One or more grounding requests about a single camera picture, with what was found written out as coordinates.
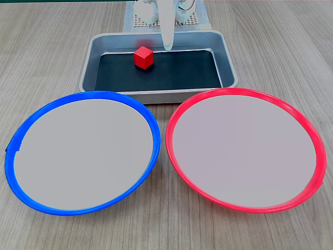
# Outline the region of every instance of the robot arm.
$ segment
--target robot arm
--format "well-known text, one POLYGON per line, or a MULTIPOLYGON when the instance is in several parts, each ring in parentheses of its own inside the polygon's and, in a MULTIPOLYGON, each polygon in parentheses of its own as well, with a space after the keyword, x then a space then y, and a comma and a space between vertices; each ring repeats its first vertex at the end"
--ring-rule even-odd
POLYGON ((185 23, 195 11, 195 0, 138 0, 134 4, 135 14, 148 25, 159 20, 164 49, 173 46, 174 23, 185 23))

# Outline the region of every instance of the plate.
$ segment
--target plate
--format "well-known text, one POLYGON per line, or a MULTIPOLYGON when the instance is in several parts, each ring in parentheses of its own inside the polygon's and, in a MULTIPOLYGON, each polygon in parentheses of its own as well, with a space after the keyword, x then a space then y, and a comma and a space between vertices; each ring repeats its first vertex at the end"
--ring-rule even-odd
POLYGON ((98 211, 132 193, 161 145, 150 111, 118 93, 58 99, 29 117, 6 149, 8 183, 28 206, 53 215, 98 211))
POLYGON ((326 171, 323 142, 305 116, 254 90, 224 88, 191 97, 172 115, 165 143, 191 188, 248 213, 305 202, 326 171))

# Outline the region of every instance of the wood grain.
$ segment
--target wood grain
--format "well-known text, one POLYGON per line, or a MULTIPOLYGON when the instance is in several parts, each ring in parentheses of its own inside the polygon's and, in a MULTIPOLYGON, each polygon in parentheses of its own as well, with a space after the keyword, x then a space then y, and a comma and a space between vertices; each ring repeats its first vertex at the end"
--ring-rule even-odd
POLYGON ((275 95, 319 131, 328 166, 320 190, 286 212, 253 215, 217 206, 176 174, 164 147, 177 105, 149 105, 162 133, 154 170, 129 197, 99 212, 57 217, 10 190, 5 148, 36 110, 78 91, 90 39, 121 32, 125 2, 0 4, 0 250, 285 249, 333 245, 333 2, 207 1, 239 87, 275 95))

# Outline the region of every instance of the metal tray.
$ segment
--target metal tray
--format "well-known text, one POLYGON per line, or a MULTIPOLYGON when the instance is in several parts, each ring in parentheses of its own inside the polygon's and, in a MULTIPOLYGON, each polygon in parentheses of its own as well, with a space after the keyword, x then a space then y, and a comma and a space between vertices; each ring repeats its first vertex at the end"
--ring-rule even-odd
MULTIPOLYGON (((96 89, 100 59, 108 54, 130 54, 139 47, 145 46, 154 53, 165 52, 161 34, 156 33, 105 33, 92 38, 82 76, 79 83, 81 92, 102 90, 96 89)), ((222 88, 235 87, 238 83, 233 64, 221 33, 214 30, 176 31, 172 52, 210 51, 214 59, 219 85, 222 88)), ((216 89, 205 87, 196 89, 168 89, 151 91, 124 91, 118 93, 128 95, 143 104, 181 103, 191 96, 216 89)))

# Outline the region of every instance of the red cube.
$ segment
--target red cube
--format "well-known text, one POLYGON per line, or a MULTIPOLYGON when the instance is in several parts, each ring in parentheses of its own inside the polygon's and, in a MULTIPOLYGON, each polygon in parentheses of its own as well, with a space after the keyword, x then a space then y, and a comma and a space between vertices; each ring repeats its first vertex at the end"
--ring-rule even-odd
POLYGON ((134 64, 142 69, 148 69, 154 62, 154 54, 152 50, 141 47, 134 52, 134 64))

